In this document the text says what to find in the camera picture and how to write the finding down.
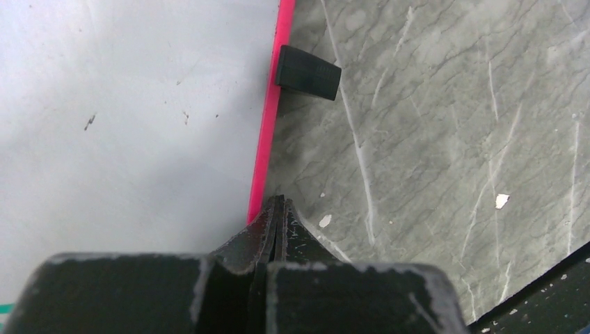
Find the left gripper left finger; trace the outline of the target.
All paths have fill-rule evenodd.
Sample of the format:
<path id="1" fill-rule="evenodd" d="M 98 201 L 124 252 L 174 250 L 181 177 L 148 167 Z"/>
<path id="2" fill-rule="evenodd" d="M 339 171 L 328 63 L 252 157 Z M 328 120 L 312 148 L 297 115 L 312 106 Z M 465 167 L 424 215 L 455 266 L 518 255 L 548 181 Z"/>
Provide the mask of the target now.
<path id="1" fill-rule="evenodd" d="M 4 333 L 263 333 L 279 199 L 208 254 L 61 253 L 30 276 Z"/>

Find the pink framed whiteboard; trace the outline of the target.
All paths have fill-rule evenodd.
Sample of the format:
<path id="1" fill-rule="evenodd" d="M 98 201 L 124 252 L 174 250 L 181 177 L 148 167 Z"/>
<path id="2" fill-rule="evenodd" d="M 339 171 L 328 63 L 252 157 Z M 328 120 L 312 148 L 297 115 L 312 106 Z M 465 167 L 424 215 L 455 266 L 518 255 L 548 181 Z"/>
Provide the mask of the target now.
<path id="1" fill-rule="evenodd" d="M 260 212 L 294 1 L 1 2 L 1 318 L 59 253 L 206 253 Z"/>

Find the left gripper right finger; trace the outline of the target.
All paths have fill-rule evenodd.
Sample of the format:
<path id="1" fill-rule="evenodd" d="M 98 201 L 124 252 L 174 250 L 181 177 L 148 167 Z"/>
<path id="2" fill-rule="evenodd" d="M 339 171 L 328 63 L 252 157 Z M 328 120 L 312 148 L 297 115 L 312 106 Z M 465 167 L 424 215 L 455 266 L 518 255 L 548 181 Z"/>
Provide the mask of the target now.
<path id="1" fill-rule="evenodd" d="M 266 333 L 467 333 L 447 275 L 420 263 L 343 262 L 269 199 L 276 229 L 266 270 Z"/>

